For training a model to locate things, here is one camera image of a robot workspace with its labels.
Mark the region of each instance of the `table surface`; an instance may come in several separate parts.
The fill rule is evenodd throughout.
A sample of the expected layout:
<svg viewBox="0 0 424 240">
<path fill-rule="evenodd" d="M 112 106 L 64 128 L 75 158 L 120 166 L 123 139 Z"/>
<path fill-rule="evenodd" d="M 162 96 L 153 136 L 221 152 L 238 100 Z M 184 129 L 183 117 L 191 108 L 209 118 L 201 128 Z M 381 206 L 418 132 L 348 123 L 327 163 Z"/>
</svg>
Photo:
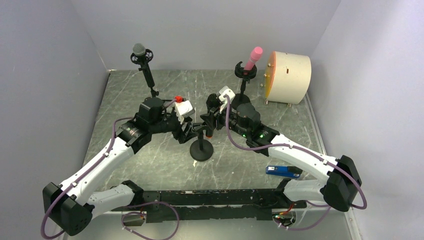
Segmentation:
<svg viewBox="0 0 424 240">
<path fill-rule="evenodd" d="M 261 121 L 289 139 L 321 152 L 318 135 L 313 127 L 309 103 L 304 98 L 299 104 L 270 102 L 265 105 L 263 71 L 247 84 L 245 94 L 261 115 Z M 228 86 L 240 91 L 241 80 L 233 70 L 154 70 L 155 89 L 159 97 L 171 99 L 183 96 L 195 109 L 194 122 L 202 122 L 206 113 L 206 99 Z M 92 159 L 109 141 L 115 119 L 134 116 L 140 103 L 150 96 L 144 76 L 134 70 L 112 71 L 98 111 L 92 138 L 84 164 Z M 234 140 L 245 145 L 245 139 L 233 133 Z M 253 151 L 234 147 L 224 129 L 215 131 L 210 139 L 214 147 L 211 159 L 194 161 L 190 144 L 178 144 L 171 133 L 155 134 L 150 143 L 134 157 L 121 164 L 97 189 L 104 191 L 125 180 L 132 180 L 144 190 L 210 190 L 275 188 L 282 177 L 265 174 L 268 165 L 285 166 L 286 162 L 266 157 Z M 301 179 L 313 179 L 304 172 Z"/>
</svg>

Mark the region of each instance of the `pink microphone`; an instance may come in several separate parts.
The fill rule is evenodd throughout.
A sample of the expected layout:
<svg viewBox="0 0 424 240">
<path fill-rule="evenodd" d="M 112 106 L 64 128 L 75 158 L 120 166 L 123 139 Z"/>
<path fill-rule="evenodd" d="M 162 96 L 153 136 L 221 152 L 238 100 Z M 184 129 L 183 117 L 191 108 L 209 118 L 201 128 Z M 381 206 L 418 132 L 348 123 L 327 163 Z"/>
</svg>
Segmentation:
<svg viewBox="0 0 424 240">
<path fill-rule="evenodd" d="M 264 51 L 262 50 L 262 47 L 257 46 L 253 49 L 253 51 L 250 53 L 249 61 L 247 61 L 246 66 L 244 67 L 244 70 L 250 71 L 252 70 L 255 63 L 261 59 L 262 53 Z"/>
</svg>

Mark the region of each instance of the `white cylinder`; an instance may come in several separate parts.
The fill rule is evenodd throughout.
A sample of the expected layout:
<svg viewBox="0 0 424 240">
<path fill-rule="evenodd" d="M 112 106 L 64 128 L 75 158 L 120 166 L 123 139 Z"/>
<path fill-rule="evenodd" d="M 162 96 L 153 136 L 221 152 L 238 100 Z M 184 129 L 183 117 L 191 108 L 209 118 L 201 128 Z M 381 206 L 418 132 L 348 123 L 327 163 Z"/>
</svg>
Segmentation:
<svg viewBox="0 0 424 240">
<path fill-rule="evenodd" d="M 308 56 L 273 51 L 264 77 L 267 101 L 298 104 L 311 81 L 311 60 Z"/>
</svg>

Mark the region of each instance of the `gray microphone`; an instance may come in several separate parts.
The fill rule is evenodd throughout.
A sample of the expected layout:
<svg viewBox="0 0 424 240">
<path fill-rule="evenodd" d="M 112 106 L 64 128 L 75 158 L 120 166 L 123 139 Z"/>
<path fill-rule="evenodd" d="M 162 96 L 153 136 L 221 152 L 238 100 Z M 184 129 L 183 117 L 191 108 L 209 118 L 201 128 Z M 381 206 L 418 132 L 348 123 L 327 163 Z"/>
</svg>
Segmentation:
<svg viewBox="0 0 424 240">
<path fill-rule="evenodd" d="M 132 52 L 137 56 L 143 56 L 146 54 L 146 48 L 145 46 L 143 46 L 143 44 L 141 43 L 136 43 L 134 44 L 134 46 L 132 47 Z"/>
</svg>

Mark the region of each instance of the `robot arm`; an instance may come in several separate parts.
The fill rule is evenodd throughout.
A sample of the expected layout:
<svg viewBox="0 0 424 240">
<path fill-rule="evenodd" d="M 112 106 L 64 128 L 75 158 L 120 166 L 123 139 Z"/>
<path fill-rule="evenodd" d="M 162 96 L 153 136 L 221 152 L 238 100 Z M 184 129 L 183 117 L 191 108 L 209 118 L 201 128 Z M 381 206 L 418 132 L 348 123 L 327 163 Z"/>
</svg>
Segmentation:
<svg viewBox="0 0 424 240">
<path fill-rule="evenodd" d="M 119 166 L 131 158 L 153 134 L 171 132 L 179 143 L 185 143 L 196 136 L 192 124 L 188 122 L 183 130 L 181 119 L 193 113 L 189 101 L 180 101 L 172 107 L 172 112 L 164 111 L 164 101 L 157 97 L 148 97 L 140 105 L 133 118 L 122 124 L 109 143 L 84 167 L 60 185 L 49 183 L 43 189 L 43 202 L 46 215 L 49 216 L 67 234 L 80 233 L 98 215 L 121 206 L 143 203 L 143 189 L 132 181 L 124 181 L 115 188 L 94 192 L 99 185 Z"/>
<path fill-rule="evenodd" d="M 261 122 L 261 115 L 250 102 L 238 104 L 233 112 L 231 95 L 211 94 L 206 104 L 211 128 L 227 128 L 230 141 L 239 149 L 255 151 L 267 157 L 275 157 L 307 171 L 316 180 L 284 179 L 275 193 L 287 202 L 300 200 L 323 201 L 336 210 L 347 212 L 362 184 L 361 178 L 351 158 L 343 155 L 340 159 L 310 150 L 291 141 L 283 134 Z M 222 105 L 227 105 L 222 113 Z M 250 147 L 237 145 L 231 138 L 230 130 L 246 138 Z"/>
</svg>

